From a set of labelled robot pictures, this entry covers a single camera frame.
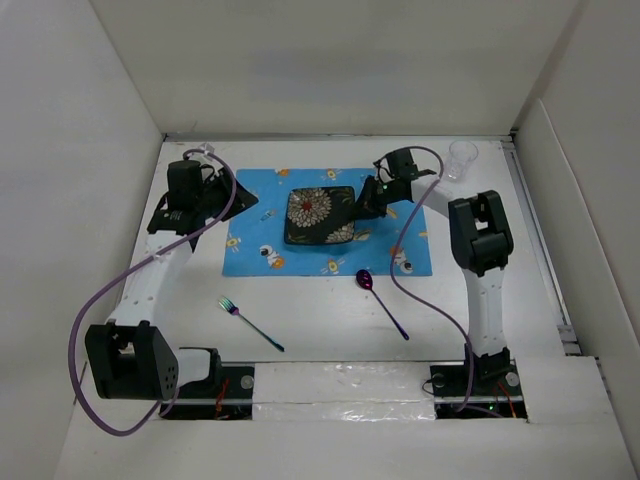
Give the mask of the blue space print placemat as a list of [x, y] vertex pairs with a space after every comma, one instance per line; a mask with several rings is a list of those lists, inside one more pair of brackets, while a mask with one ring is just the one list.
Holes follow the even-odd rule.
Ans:
[[353, 240], [340, 245], [285, 243], [288, 197], [307, 187], [349, 186], [358, 194], [371, 168], [241, 169], [236, 178], [258, 203], [233, 218], [227, 234], [223, 274], [247, 276], [353, 276], [360, 269], [374, 275], [427, 277], [433, 273], [425, 215], [416, 214], [395, 244], [413, 210], [409, 202], [387, 208], [383, 218], [358, 220]]

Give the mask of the black floral square plate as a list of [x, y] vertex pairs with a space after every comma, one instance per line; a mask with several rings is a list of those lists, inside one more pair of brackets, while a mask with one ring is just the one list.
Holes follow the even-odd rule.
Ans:
[[284, 242], [287, 245], [328, 246], [354, 238], [351, 186], [293, 189], [287, 199]]

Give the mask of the purple metal spoon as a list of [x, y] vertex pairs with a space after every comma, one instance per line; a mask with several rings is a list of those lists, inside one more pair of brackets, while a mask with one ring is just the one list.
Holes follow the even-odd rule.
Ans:
[[360, 270], [358, 270], [356, 272], [355, 278], [356, 278], [356, 283], [362, 289], [369, 291], [373, 295], [373, 297], [378, 301], [379, 305], [382, 307], [384, 312], [387, 314], [387, 316], [389, 317], [391, 322], [394, 324], [395, 328], [398, 330], [398, 332], [402, 336], [402, 338], [405, 341], [409, 341], [410, 340], [409, 334], [402, 327], [402, 325], [396, 320], [396, 318], [390, 312], [390, 310], [387, 308], [387, 306], [382, 301], [380, 296], [375, 292], [374, 283], [373, 283], [373, 277], [372, 277], [371, 273], [366, 269], [360, 269]]

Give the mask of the clear plastic cup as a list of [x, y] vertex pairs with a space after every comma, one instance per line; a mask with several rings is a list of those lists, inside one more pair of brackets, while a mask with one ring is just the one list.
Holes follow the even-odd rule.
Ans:
[[457, 140], [450, 144], [445, 163], [445, 175], [449, 181], [462, 181], [473, 162], [478, 158], [477, 146], [467, 140]]

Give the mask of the iridescent metal fork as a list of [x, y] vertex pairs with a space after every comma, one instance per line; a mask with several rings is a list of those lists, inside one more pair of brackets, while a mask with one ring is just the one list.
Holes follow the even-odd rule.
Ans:
[[266, 340], [271, 346], [273, 346], [276, 350], [281, 353], [285, 352], [285, 348], [276, 340], [271, 338], [265, 332], [263, 332], [260, 328], [258, 328], [254, 323], [252, 323], [249, 319], [247, 319], [244, 315], [241, 314], [240, 309], [227, 297], [221, 296], [218, 300], [219, 306], [225, 310], [228, 314], [239, 318], [242, 322], [244, 322], [249, 328], [255, 331], [258, 335], [260, 335], [264, 340]]

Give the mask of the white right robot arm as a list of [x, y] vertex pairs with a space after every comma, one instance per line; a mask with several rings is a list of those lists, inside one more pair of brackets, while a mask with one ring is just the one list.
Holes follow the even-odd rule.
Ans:
[[356, 200], [354, 217], [382, 216], [388, 205], [414, 204], [411, 215], [427, 207], [448, 220], [453, 258], [467, 291], [469, 327], [462, 381], [473, 393], [494, 387], [510, 366], [503, 328], [502, 284], [514, 241], [498, 192], [471, 194], [443, 179], [442, 170], [421, 169], [414, 146], [385, 154], [374, 162], [376, 174], [366, 178]]

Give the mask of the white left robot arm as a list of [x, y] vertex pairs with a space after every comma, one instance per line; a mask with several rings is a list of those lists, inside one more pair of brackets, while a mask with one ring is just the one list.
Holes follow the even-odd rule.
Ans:
[[146, 263], [133, 273], [108, 320], [92, 325], [85, 347], [103, 399], [168, 401], [189, 384], [201, 396], [222, 387], [213, 348], [172, 348], [162, 329], [162, 301], [191, 258], [208, 223], [227, 221], [257, 204], [226, 168], [185, 158], [169, 164], [168, 191], [147, 227]]

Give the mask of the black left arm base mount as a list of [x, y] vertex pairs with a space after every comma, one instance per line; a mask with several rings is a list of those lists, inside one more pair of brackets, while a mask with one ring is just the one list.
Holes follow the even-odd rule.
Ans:
[[184, 385], [173, 405], [163, 403], [158, 415], [165, 420], [251, 420], [254, 385], [254, 364], [223, 363], [214, 380]]

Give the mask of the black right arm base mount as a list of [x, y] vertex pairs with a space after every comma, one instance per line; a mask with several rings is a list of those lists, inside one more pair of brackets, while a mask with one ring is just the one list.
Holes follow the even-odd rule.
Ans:
[[514, 361], [496, 376], [474, 379], [465, 401], [469, 375], [461, 362], [429, 365], [422, 391], [434, 402], [437, 420], [528, 418], [520, 376]]

